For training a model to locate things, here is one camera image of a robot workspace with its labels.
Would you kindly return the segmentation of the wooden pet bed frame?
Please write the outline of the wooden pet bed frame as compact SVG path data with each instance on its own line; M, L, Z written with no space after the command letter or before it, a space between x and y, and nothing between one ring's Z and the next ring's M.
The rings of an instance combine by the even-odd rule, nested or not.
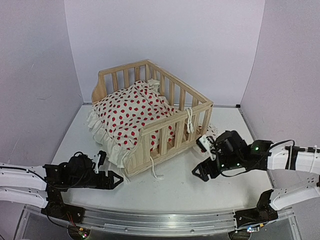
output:
M101 70L91 100L92 106L137 81L158 80L157 91L179 112L140 129L138 143L123 168L132 177L193 147L210 124L213 102L193 87L149 60L141 60Z

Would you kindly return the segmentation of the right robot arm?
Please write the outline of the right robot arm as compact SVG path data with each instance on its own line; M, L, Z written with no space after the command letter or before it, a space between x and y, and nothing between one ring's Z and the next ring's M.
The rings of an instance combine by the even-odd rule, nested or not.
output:
M208 153L207 159L199 163L192 174L204 182L224 176L225 171L244 169L285 170L320 174L320 149L317 146L300 147L288 140L274 143L270 140L255 140L247 144L235 130L227 130L217 138L203 135L196 140L197 146ZM252 209L252 218L262 222L272 209L279 211L290 205L320 196L320 182L312 177L295 186L265 191L261 194L266 202Z

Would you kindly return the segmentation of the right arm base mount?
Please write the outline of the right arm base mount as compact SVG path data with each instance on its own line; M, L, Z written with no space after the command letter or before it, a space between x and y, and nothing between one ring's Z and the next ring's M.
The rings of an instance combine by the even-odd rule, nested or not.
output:
M234 213L236 229L241 230L248 227L257 227L260 224L267 224L278 219L278 212L274 210L271 203L273 189L264 191L257 202L256 207L237 210Z

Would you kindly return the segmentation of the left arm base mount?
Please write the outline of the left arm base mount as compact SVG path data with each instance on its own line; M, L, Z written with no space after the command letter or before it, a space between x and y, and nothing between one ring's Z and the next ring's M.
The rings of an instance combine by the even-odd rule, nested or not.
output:
M61 192L57 189L49 188L46 193L47 205L41 209L43 215L74 224L82 223L85 215L83 207L64 203Z

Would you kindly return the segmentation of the strawberry print ruffled mattress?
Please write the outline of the strawberry print ruffled mattress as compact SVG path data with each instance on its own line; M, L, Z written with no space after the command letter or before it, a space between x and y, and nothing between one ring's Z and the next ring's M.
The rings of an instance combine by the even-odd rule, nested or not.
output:
M136 81L129 88L113 92L92 106L87 126L102 145L108 160L118 168L138 144L140 129L179 112L158 92L155 79Z

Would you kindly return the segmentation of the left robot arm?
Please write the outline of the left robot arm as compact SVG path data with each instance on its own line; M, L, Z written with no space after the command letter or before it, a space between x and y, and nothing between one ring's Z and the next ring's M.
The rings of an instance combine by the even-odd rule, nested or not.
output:
M107 155L99 151L93 158L81 151L69 161L39 166L0 164L1 201L27 204L48 211L57 219L67 214L67 207L54 195L69 189L113 190L124 179L114 171L100 170Z

